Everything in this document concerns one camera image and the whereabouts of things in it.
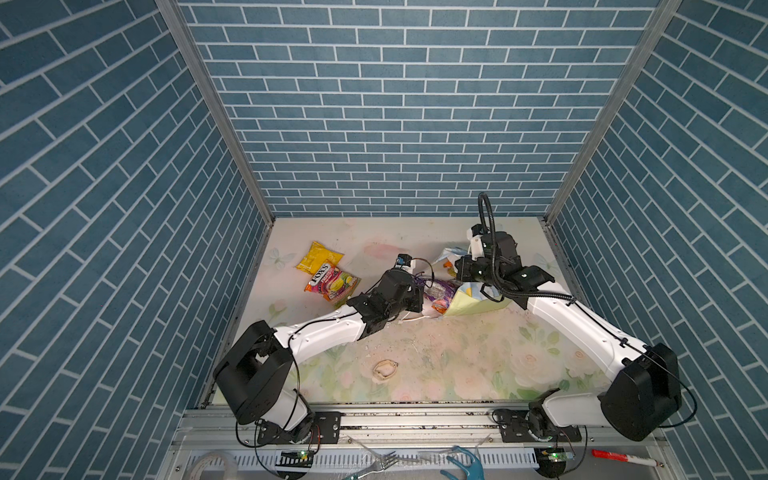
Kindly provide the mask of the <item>purple snack packet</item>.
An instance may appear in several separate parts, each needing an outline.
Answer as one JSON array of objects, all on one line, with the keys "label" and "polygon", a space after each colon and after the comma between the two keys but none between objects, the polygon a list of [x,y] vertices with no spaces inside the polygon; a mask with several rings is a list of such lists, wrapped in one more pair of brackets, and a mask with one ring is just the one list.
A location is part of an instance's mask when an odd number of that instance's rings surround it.
[{"label": "purple snack packet", "polygon": [[456,292],[459,289],[459,285],[455,281],[447,281],[447,280],[429,280],[427,279],[424,282],[424,297],[426,298],[426,301],[429,303],[429,306],[431,307],[431,303],[433,300],[437,298],[454,298]]}]

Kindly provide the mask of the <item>floral paper gift bag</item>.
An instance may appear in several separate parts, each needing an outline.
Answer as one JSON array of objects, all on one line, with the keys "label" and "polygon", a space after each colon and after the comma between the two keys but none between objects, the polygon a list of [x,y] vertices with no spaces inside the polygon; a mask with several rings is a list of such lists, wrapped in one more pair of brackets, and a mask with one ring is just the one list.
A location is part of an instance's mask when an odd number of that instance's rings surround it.
[{"label": "floral paper gift bag", "polygon": [[445,316],[466,316],[491,312],[502,309],[509,305],[508,299],[502,299],[500,302],[484,296],[481,292],[481,282],[461,282],[456,278],[454,262],[463,255],[467,254],[466,249],[459,247],[444,248],[441,254],[433,261],[423,258],[413,258],[412,274],[417,281],[424,287],[424,282],[429,280],[447,280],[455,281],[459,285],[450,309],[445,315],[440,315],[429,306],[424,297],[423,309],[421,312],[405,312],[400,315],[400,323],[412,322],[425,319],[437,319]]}]

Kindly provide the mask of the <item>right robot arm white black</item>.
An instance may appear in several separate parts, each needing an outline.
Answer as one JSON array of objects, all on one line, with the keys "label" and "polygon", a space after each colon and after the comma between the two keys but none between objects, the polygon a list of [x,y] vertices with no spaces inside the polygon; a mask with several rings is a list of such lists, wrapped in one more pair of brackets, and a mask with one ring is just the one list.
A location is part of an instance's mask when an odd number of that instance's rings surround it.
[{"label": "right robot arm white black", "polygon": [[649,346],[623,332],[541,267],[523,265],[509,234],[479,223],[467,237],[469,251],[455,263],[458,279],[478,282],[487,299],[509,299],[548,322],[610,382],[584,393],[556,388],[531,402],[527,423],[533,436],[547,439],[570,426],[611,427],[640,441],[667,425],[682,406],[684,390],[677,356],[669,347]]}]

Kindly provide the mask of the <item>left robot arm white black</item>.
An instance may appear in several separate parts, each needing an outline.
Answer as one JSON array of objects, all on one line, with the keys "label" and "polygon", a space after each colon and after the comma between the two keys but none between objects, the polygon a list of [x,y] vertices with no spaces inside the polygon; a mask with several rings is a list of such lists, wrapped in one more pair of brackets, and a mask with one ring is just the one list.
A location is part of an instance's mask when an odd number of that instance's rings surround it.
[{"label": "left robot arm white black", "polygon": [[422,310],[423,286],[400,268],[386,271],[372,289],[328,315],[294,325],[251,324],[213,371],[218,390],[239,425],[269,422],[303,435],[315,413],[298,386],[286,386],[299,364],[381,331],[403,312]]}]

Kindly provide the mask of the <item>pink colourful candy packet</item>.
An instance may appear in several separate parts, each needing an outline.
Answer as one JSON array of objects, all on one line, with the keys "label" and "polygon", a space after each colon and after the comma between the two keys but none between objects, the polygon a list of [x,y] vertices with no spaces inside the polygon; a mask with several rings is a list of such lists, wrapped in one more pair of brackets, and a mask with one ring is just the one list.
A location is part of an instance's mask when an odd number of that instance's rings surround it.
[{"label": "pink colourful candy packet", "polygon": [[338,302],[347,298],[359,282],[357,276],[326,262],[312,276],[305,291],[320,294],[328,302]]}]

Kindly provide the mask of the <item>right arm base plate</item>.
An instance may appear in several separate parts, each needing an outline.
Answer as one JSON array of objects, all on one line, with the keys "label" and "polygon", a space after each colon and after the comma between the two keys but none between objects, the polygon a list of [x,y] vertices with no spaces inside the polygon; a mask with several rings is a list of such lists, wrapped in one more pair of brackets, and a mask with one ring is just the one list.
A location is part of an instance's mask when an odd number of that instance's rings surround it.
[{"label": "right arm base plate", "polygon": [[497,425],[504,443],[577,443],[582,440],[578,427],[557,427],[539,410],[499,408],[492,411],[490,418]]}]

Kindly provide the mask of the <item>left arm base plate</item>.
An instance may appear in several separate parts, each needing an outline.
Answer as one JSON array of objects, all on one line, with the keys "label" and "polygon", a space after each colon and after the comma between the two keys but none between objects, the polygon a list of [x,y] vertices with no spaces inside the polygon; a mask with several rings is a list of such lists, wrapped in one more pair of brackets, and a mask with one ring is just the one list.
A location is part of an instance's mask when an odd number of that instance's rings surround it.
[{"label": "left arm base plate", "polygon": [[283,430],[277,424],[263,420],[257,429],[256,442],[258,445],[337,444],[341,419],[339,411],[318,411],[292,430]]}]

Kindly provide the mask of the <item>yellow snack packet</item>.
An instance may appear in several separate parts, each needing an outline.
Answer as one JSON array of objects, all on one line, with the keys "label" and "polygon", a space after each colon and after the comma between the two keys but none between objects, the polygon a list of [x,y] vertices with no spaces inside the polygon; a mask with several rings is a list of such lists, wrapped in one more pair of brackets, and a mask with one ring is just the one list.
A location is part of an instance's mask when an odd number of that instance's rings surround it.
[{"label": "yellow snack packet", "polygon": [[314,275],[322,265],[326,263],[337,265],[342,258],[342,253],[331,250],[320,242],[313,241],[306,255],[296,265],[296,269]]}]

